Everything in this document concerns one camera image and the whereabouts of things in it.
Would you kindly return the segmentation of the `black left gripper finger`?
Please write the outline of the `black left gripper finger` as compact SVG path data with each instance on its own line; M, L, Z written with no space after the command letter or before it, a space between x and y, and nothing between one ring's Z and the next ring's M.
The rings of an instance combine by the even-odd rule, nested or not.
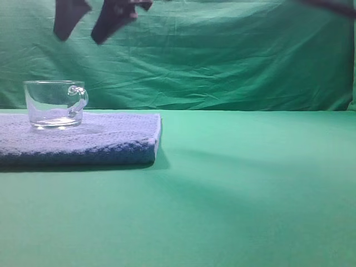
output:
M137 20L137 6L148 11L152 4L150 0L104 1L91 38L97 45L103 44L118 30Z

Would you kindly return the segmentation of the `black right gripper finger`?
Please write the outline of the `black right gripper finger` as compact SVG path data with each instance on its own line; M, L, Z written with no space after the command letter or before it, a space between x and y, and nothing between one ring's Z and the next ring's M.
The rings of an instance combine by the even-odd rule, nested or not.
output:
M53 32L60 41L66 41L77 23L91 11L84 0L55 0Z

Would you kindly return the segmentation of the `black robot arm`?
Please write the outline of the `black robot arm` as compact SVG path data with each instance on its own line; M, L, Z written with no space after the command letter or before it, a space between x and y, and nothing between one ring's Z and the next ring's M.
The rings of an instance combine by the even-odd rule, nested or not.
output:
M138 18L136 7L148 11L153 1L104 1L100 15L92 29L91 38L103 44L108 38ZM337 1L300 1L355 20L355 8ZM55 1L54 35L62 42L70 37L78 22L92 10L87 1Z

